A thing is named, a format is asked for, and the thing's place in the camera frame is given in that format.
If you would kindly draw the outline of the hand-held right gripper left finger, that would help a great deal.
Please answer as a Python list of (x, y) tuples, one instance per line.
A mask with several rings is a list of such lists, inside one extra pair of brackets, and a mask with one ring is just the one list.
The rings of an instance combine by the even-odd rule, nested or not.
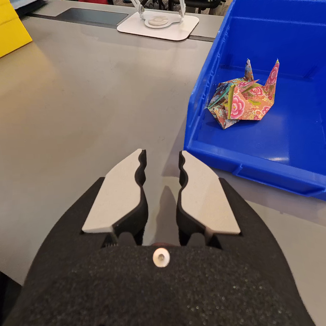
[(105, 174), (81, 228), (83, 234), (143, 234), (148, 219), (145, 166), (145, 150), (137, 149)]

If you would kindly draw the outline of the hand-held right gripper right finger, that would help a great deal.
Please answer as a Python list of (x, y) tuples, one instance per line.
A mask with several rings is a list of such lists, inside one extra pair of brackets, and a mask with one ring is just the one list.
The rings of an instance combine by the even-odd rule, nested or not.
[(178, 241), (188, 243), (193, 234), (203, 235), (205, 243), (215, 235), (239, 236), (240, 229), (218, 177), (187, 151), (178, 154), (178, 170)]

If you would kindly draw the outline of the blue plastic bin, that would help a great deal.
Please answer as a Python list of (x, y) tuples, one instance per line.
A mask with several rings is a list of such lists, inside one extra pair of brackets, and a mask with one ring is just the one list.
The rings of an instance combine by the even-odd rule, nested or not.
[[(183, 149), (206, 166), (324, 201), (324, 2), (232, 2), (190, 93)], [(208, 111), (221, 82), (260, 84), (279, 61), (276, 99), (261, 121), (225, 131)]]

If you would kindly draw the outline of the leaf-patterned origami dog face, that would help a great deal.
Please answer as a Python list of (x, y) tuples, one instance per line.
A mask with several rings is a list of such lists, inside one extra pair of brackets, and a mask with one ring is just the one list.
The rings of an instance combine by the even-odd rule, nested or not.
[(215, 118), (215, 121), (220, 125), (221, 129), (226, 129), (238, 122), (237, 118), (228, 118), (231, 115), (231, 110), (228, 109), (229, 93), (233, 92), (233, 88), (237, 88), (239, 94), (242, 94), (253, 87), (254, 83), (255, 81), (253, 78), (250, 61), (248, 59), (244, 69), (244, 77), (217, 84), (216, 90), (206, 109)]

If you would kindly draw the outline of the pink floral origami dog face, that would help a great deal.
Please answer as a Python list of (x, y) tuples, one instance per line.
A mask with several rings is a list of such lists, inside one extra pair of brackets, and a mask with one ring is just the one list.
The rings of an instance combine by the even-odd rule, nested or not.
[(274, 103), (276, 81), (279, 62), (276, 60), (265, 86), (254, 81), (250, 61), (246, 60), (244, 77), (232, 81), (227, 100), (223, 103), (227, 110), (227, 120), (231, 121), (261, 121)]

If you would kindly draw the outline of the yellow box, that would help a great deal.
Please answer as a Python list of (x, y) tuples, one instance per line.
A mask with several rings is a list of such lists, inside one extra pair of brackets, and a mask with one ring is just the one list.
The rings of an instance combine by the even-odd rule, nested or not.
[(31, 43), (9, 0), (0, 2), (0, 58)]

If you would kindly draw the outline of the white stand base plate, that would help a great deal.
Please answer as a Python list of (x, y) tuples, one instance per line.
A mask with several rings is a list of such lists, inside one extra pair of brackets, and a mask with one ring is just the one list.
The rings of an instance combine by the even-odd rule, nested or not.
[(131, 2), (136, 13), (121, 22), (116, 31), (124, 35), (141, 36), (170, 42), (181, 42), (189, 37), (198, 19), (184, 15), (184, 2), (180, 0), (178, 14), (159, 14), (144, 10), (139, 2)]

